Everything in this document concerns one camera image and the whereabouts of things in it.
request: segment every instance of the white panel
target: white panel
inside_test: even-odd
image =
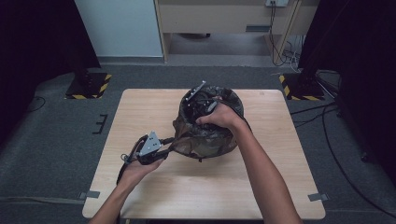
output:
[[[76,0],[97,56],[162,57],[153,1]]]

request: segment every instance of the yellow and black tape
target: yellow and black tape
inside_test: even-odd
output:
[[[310,101],[324,100],[324,97],[321,96],[295,95],[290,91],[288,83],[285,81],[286,80],[285,77],[280,76],[279,79],[280,82],[282,83],[283,90],[288,100],[310,100]]]
[[[111,78],[110,74],[107,74],[105,76],[105,79],[103,80],[103,83],[100,86],[100,89],[98,88],[98,91],[95,94],[83,94],[83,93],[76,92],[76,94],[66,94],[66,96],[64,98],[65,99],[76,99],[76,100],[102,98],[102,96],[105,93],[105,90],[107,88],[108,82],[110,81],[110,78]]]

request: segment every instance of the bag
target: bag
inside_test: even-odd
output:
[[[199,161],[233,151],[237,144],[230,130],[215,124],[195,123],[196,119],[210,114],[217,103],[229,106],[244,119],[244,107],[234,91],[208,85],[193,88],[180,102],[178,116],[173,121],[175,140],[169,149]]]

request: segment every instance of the person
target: person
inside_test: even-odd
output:
[[[282,175],[244,120],[227,105],[218,104],[213,113],[198,118],[196,123],[199,125],[213,123],[228,128],[233,133],[265,224],[303,223],[297,214]],[[132,162],[122,175],[120,183],[90,223],[114,223],[134,187],[145,175],[157,169],[162,162],[156,161],[150,165],[141,165],[138,161]]]

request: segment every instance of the black curtain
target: black curtain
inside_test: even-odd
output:
[[[72,0],[0,0],[0,64],[0,144],[39,83],[100,67]]]
[[[337,102],[349,127],[396,185],[394,8],[394,0],[320,0],[299,67],[340,74]]]

